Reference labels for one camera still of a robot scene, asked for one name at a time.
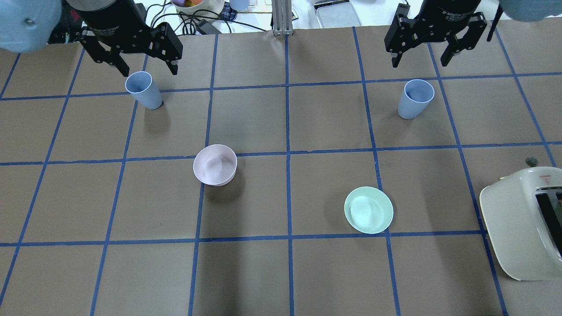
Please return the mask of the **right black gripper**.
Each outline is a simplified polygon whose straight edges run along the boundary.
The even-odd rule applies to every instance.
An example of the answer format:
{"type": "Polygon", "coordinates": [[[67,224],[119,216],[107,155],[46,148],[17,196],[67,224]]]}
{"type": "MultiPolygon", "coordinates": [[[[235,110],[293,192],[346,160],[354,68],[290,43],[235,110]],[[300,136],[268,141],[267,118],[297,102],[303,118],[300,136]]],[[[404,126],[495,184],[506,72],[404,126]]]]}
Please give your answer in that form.
{"type": "Polygon", "coordinates": [[[392,67],[398,68],[404,52],[422,43],[447,42],[443,67],[462,51],[474,49],[487,26],[483,12],[476,11],[479,4],[479,0],[424,0],[419,13],[409,18],[410,6],[399,3],[385,35],[392,67]]]}

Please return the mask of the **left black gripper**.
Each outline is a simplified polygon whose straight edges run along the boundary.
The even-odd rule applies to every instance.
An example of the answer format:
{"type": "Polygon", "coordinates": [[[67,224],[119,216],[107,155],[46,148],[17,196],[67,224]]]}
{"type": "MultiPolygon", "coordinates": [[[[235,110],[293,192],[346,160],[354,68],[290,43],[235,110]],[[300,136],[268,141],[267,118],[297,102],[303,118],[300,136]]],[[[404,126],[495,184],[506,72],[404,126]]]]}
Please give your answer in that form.
{"type": "Polygon", "coordinates": [[[150,27],[132,0],[68,0],[68,4],[86,24],[79,42],[96,62],[114,66],[128,77],[130,68],[120,54],[143,53],[165,61],[177,75],[183,44],[167,22],[150,27]]]}

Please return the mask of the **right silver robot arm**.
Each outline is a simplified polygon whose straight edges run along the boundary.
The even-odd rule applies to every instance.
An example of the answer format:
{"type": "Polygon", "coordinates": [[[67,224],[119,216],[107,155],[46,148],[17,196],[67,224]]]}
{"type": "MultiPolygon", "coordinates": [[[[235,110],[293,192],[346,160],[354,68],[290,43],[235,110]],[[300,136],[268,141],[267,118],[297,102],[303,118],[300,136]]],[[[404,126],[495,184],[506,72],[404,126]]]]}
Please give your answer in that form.
{"type": "MultiPolygon", "coordinates": [[[[464,50],[473,50],[488,22],[477,11],[480,0],[424,0],[415,18],[409,18],[409,4],[398,4],[395,16],[385,35],[385,50],[397,68],[405,52],[423,43],[447,43],[440,61],[448,66],[452,58],[464,50]]],[[[500,18],[506,14],[520,22],[537,22],[560,15],[559,0],[500,0],[486,41],[491,41],[500,18]]]]}

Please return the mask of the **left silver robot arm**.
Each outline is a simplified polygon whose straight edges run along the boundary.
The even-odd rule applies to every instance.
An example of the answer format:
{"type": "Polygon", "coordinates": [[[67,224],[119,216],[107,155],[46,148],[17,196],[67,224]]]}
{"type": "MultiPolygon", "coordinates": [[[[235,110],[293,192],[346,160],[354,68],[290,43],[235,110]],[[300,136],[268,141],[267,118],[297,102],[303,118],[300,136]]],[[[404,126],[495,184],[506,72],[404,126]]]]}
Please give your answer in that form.
{"type": "MultiPolygon", "coordinates": [[[[3,0],[0,4],[1,48],[15,53],[40,50],[63,15],[62,0],[3,0]]],[[[69,0],[82,20],[78,41],[94,62],[114,66],[124,76],[129,66],[122,54],[145,54],[164,61],[176,75],[183,44],[162,22],[150,27],[146,10],[132,0],[69,0]]]]}

